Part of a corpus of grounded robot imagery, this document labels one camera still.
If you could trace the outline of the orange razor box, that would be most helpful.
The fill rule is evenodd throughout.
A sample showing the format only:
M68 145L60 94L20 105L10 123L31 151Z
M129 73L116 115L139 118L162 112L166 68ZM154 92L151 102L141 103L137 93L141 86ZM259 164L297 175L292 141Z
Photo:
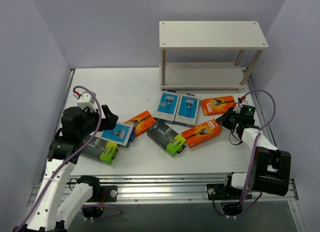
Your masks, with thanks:
M146 110L135 117L124 122L125 124L132 125L135 128L135 137L145 133L156 122L151 113Z
M205 116L222 115L235 104L236 102L232 95L205 98L200 101Z
M186 131L183 131L181 135L186 140L188 146L192 148L220 135L221 132L221 125L215 119L210 119Z

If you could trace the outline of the orange razor box front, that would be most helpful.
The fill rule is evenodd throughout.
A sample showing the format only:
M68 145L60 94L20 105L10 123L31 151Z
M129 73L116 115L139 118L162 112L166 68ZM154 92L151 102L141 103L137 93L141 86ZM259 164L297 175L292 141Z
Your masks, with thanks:
M221 132L221 125L215 119L210 119L186 131L183 131L181 135L186 140L188 146L192 148L220 135Z

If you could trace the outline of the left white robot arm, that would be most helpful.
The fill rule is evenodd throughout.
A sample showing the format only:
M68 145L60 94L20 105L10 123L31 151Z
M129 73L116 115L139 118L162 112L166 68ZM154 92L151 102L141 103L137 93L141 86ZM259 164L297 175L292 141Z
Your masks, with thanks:
M107 105L89 102L65 109L61 128L49 147L45 172L32 208L15 232L66 232L71 222L87 202L100 198L97 177L83 175L71 194L61 202L67 180L78 162L82 150L97 132L112 130L119 117Z

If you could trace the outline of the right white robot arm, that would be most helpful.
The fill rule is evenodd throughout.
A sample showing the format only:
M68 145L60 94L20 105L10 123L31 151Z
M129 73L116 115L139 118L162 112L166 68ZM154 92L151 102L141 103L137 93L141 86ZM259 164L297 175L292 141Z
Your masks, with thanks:
M256 108L251 105L230 107L216 121L251 150L242 189L285 196L289 190L291 154L274 146L255 125Z

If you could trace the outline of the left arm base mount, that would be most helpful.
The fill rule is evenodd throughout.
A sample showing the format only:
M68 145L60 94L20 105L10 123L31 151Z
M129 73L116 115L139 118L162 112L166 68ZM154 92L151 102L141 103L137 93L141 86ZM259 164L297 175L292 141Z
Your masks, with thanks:
M99 194L97 196L91 197L87 201L87 205L102 205L106 202L116 202L118 194L118 187L116 185L107 185L101 186ZM80 214L83 215L86 219L100 219L102 218L103 213L106 208L98 206L98 207L88 207L82 208Z

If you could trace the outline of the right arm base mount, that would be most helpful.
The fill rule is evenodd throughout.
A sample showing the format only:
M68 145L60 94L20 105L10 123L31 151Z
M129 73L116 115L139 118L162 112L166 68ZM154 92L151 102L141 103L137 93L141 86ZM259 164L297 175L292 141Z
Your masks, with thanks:
M244 211L244 206L240 205L242 190L222 183L207 184L206 189L207 198L218 215L236 218Z

